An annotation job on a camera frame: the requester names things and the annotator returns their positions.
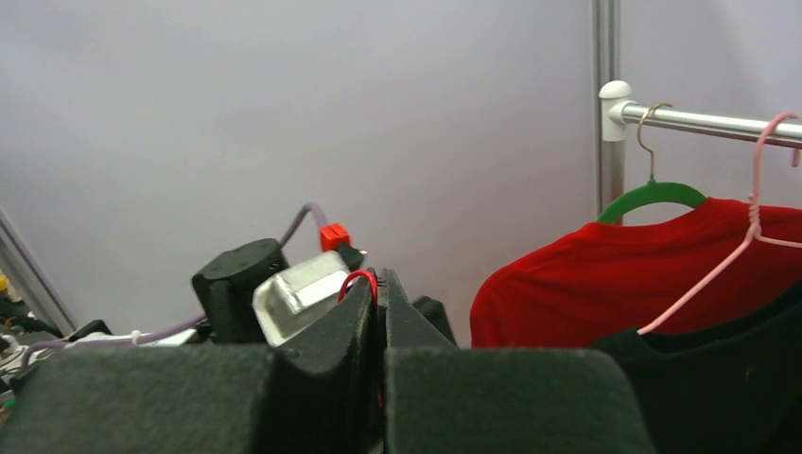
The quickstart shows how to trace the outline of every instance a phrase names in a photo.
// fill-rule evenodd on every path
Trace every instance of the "black garment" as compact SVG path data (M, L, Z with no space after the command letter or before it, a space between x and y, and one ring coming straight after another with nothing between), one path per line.
M728 323L591 348L629 376L660 453L802 453L802 281Z

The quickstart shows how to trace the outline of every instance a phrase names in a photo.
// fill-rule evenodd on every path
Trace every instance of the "cluttered equipment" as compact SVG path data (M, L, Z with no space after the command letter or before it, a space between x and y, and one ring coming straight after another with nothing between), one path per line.
M307 212L322 253L290 266L282 248ZM610 358L458 349L443 304L411 302L365 256L310 203L281 239L192 276L202 316L149 334L95 321L6 340L0 452L652 452Z

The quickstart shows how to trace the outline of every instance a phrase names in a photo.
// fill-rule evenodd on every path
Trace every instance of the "red t-shirt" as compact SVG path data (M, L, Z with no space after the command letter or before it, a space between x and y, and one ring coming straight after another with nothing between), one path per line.
M708 199L661 224L591 222L496 271L471 307L474 347L582 347L643 326L730 254L748 205ZM763 234L802 241L802 210L760 209ZM746 315L802 278L802 249L755 241L655 331L680 333Z

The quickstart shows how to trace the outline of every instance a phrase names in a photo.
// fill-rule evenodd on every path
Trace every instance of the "white plastic connector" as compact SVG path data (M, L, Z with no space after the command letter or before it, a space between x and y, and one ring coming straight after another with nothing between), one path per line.
M599 90L601 100L601 139L605 142L621 142L626 140L624 127L626 124L621 118L621 111L629 104L632 87L623 80L611 80Z

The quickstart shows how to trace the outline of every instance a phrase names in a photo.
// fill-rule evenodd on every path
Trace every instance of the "pink hanger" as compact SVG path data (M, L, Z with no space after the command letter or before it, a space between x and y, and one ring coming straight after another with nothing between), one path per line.
M752 179L752 193L749 194L749 229L746 230L746 237L743 239L743 242L739 247L735 249L727 258L724 259L722 263L720 263L716 268L714 268L711 272L707 274L699 284L696 284L688 290L688 293L682 295L682 298L677 300L676 303L671 305L665 312L660 314L659 317L654 319L651 323L647 324L646 326L637 330L637 333L640 335L644 335L646 333L650 333L654 331L658 326L660 326L663 322L665 322L671 315L674 314L677 310L679 310L685 303L688 302L691 298L693 298L696 293L699 293L702 288L704 288L707 284L710 283L713 279L716 278L721 272L729 266L739 255L746 250L746 248L752 244L752 240L756 239L758 241L763 241L765 243L777 244L779 246L788 246L790 248L802 248L802 243L795 243L792 241L785 241L782 239L774 239L768 238L761 234L760 230L760 157L763 154L763 147L766 145L766 139L768 139L769 135L771 135L777 125L782 123L788 118L799 118L796 113L781 113L778 116L774 117L772 121L769 122L768 125L763 129L763 133L760 134L760 138L758 139L758 148L755 150L755 170ZM794 148L793 149L793 160L791 163L792 166L796 167L799 166L799 150Z

